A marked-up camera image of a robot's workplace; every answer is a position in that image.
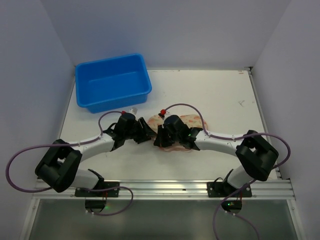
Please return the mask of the floral mesh laundry bag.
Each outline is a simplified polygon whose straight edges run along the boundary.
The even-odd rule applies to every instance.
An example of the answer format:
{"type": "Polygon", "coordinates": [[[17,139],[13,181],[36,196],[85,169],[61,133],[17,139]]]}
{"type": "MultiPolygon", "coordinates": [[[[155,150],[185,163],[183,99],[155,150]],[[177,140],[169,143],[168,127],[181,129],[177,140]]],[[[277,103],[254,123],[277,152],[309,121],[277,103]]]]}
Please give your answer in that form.
{"type": "MultiPolygon", "coordinates": [[[[201,120],[201,117],[198,114],[187,114],[187,115],[180,115],[178,116],[180,119],[185,123],[189,128],[192,127],[198,127],[200,128],[200,131],[203,129],[208,128],[208,124],[205,120],[201,120]]],[[[157,133],[158,126],[162,125],[163,120],[159,117],[158,114],[155,114],[151,116],[147,120],[147,124],[157,133]]],[[[182,145],[180,145],[178,142],[175,143],[173,146],[170,147],[158,147],[160,150],[164,152],[173,152],[173,151],[179,151],[179,152],[191,152],[193,149],[186,149],[182,145]]]]}

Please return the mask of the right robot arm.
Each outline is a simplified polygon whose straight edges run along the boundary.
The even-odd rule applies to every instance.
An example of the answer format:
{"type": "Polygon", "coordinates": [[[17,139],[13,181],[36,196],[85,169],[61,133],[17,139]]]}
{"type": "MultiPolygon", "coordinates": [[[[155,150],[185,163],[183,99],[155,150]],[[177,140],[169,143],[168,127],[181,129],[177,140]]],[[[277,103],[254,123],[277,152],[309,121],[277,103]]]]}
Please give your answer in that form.
{"type": "Polygon", "coordinates": [[[188,127],[177,115],[171,115],[157,127],[154,146],[168,148],[180,144],[185,149],[215,151],[235,156],[240,166],[230,170],[221,185],[221,194],[230,195],[243,185],[258,180],[265,182],[279,157],[278,151],[254,130],[249,130],[239,140],[232,137],[210,137],[202,127],[188,127]]]}

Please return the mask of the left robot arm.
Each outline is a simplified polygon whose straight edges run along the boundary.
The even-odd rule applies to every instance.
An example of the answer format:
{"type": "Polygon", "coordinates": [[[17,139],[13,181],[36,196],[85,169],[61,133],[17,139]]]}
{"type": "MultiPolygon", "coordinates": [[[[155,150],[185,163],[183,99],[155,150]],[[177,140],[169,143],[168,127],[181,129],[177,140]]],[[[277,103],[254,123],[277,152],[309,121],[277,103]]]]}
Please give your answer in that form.
{"type": "Polygon", "coordinates": [[[107,189],[104,178],[92,169],[79,169],[80,163],[99,154],[115,151],[127,140],[140,144],[156,135],[143,117],[136,118],[134,114],[124,112],[117,122],[84,142],[56,140],[35,168],[35,174],[58,193],[70,187],[101,192],[107,189]]]}

